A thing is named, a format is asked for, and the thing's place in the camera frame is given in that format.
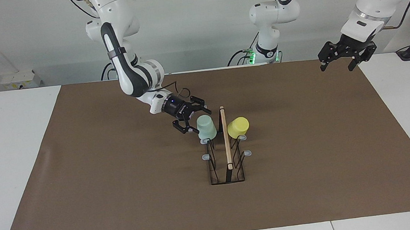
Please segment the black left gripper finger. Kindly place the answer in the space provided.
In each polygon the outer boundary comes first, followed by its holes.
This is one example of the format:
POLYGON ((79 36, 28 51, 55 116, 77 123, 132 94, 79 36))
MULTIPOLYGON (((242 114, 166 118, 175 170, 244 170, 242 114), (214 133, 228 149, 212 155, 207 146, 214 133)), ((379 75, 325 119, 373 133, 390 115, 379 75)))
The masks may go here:
POLYGON ((369 43, 366 48, 362 50, 361 54, 357 50, 352 50, 352 60, 348 65, 348 70, 353 71, 358 64, 369 61, 376 49, 377 45, 375 43, 369 43))
POLYGON ((328 65, 339 59, 337 46, 334 43, 325 43, 318 53, 318 59, 321 63, 321 71, 326 71, 328 65))

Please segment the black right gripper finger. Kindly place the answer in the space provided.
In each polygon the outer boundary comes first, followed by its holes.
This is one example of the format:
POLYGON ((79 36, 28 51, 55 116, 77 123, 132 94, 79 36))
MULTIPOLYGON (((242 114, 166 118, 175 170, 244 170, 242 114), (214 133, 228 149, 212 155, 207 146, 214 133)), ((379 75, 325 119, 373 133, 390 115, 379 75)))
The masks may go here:
POLYGON ((174 120, 172 122, 172 125, 175 129, 177 129, 178 131, 180 131, 183 134, 186 134, 186 133, 196 133, 196 134, 198 134, 199 133, 198 129, 196 129, 195 127, 192 127, 192 126, 189 125, 188 120, 185 120, 184 122, 185 122, 185 126, 181 126, 179 124, 180 120, 174 120))
POLYGON ((212 111, 207 108, 205 100, 198 98, 196 96, 191 96, 189 99, 189 111, 190 116, 192 117, 196 112, 203 111, 206 114, 212 114, 212 111))

